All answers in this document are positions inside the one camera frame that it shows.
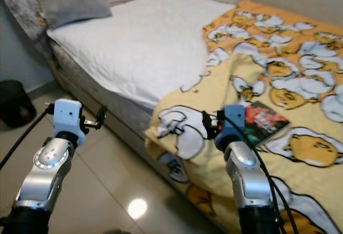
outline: black cable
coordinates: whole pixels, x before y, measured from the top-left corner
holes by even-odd
[[[290,223],[292,225],[294,233],[295,234],[299,234],[298,229],[297,229],[296,224],[295,224],[295,221],[294,221],[294,218],[293,218],[293,215],[290,212],[290,208],[288,206],[288,203],[287,203],[284,195],[281,193],[280,189],[277,187],[275,182],[272,180],[272,178],[271,178],[271,176],[270,176],[270,174],[269,174],[269,172],[267,170],[267,167],[264,164],[264,162],[263,162],[262,158],[260,157],[259,153],[257,152],[255,146],[250,142],[250,140],[246,137],[244,132],[241,131],[240,128],[231,119],[229,119],[228,117],[225,117],[225,120],[227,122],[229,122],[243,136],[243,138],[245,139],[245,141],[246,141],[247,145],[249,146],[249,148],[255,153],[255,155],[257,156],[258,160],[260,161],[261,169],[266,174],[266,177],[268,179],[269,185],[271,186],[271,192],[272,192],[272,197],[273,197],[273,205],[274,205],[275,213],[277,215],[278,220],[282,221],[282,218],[281,218],[281,215],[280,215],[280,211],[278,209],[279,207],[278,207],[278,204],[277,204],[277,198],[276,198],[276,194],[275,194],[274,188],[277,190],[277,192],[278,192],[282,202],[284,203],[285,210],[286,210],[286,212],[288,214],[288,217],[289,217],[289,220],[290,220]],[[283,234],[286,233],[283,224],[281,225],[281,227],[282,227],[281,228],[282,233]]]
[[[27,136],[27,134],[44,118],[45,115],[47,115],[48,110],[46,109],[28,128],[27,130],[21,135],[21,137],[16,141],[14,146],[11,148],[11,150],[6,154],[6,156],[3,158],[3,160],[0,163],[0,171],[5,166],[6,162],[10,159],[14,151],[17,149],[19,144],[24,140],[24,138]]]

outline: gray pillow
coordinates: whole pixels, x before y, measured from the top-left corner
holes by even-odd
[[[50,28],[90,18],[111,16],[107,0],[38,0]]]

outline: tile floor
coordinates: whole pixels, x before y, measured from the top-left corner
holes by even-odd
[[[61,90],[33,100],[38,113],[45,102],[69,97]],[[93,116],[85,111],[87,118]],[[26,127],[8,129],[1,124],[1,158]],[[0,175],[0,215],[11,210],[13,200],[32,167],[32,158],[53,132],[52,116],[46,116],[22,142]],[[143,199],[146,213],[129,214],[129,204]],[[165,183],[109,129],[91,131],[78,148],[72,170],[63,182],[50,220],[51,234],[111,234],[122,228],[132,234],[220,234],[202,213]]]

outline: book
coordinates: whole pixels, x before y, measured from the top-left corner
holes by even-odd
[[[259,101],[245,108],[244,133],[255,147],[264,144],[288,124],[284,116]]]

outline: black trash bin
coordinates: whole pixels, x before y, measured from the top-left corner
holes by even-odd
[[[0,118],[12,128],[21,127],[34,119],[37,111],[19,81],[0,82]]]

